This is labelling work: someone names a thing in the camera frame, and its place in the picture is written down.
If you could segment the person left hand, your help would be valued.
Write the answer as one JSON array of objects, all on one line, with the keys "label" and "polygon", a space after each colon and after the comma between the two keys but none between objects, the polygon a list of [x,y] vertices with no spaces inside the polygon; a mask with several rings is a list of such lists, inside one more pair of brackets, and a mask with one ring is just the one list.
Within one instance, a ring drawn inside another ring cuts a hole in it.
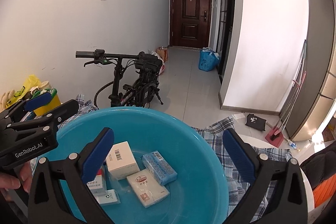
[{"label": "person left hand", "polygon": [[33,180],[33,174],[30,162],[25,162],[19,171],[19,178],[16,178],[10,174],[1,173],[0,176],[0,188],[1,189],[19,189],[21,183],[23,183],[23,189],[29,193]]}]

